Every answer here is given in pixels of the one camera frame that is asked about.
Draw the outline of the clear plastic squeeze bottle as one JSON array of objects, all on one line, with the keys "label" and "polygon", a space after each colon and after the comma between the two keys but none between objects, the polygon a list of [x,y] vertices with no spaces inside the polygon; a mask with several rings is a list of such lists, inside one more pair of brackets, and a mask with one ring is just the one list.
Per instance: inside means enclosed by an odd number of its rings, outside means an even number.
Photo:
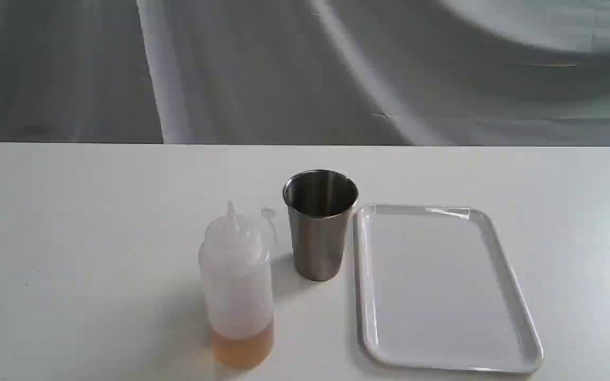
[{"label": "clear plastic squeeze bottle", "polygon": [[197,253],[211,350],[239,370],[259,366],[274,346],[272,254],[279,238],[269,215],[259,223],[227,201]]}]

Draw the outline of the stainless steel cup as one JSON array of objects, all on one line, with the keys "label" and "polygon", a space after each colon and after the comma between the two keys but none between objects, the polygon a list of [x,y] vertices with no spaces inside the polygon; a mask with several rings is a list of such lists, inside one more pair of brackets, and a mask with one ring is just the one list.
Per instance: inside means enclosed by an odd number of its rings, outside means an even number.
[{"label": "stainless steel cup", "polygon": [[305,279],[326,282],[339,272],[358,196],[356,184],[333,170],[307,170],[286,181],[282,198],[290,218],[295,269]]}]

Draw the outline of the white plastic tray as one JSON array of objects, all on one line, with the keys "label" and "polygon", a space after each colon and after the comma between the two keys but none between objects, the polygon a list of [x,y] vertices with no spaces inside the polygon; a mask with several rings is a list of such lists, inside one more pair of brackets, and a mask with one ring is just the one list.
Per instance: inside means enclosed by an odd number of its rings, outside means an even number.
[{"label": "white plastic tray", "polygon": [[493,222],[373,203],[354,217],[359,334],[387,366],[527,375],[544,359]]}]

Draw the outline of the grey backdrop cloth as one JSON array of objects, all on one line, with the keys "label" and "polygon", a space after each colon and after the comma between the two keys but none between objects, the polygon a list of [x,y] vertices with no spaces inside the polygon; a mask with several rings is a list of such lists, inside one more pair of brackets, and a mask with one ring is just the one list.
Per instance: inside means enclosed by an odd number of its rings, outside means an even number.
[{"label": "grey backdrop cloth", "polygon": [[610,146],[610,1],[0,1],[0,142]]}]

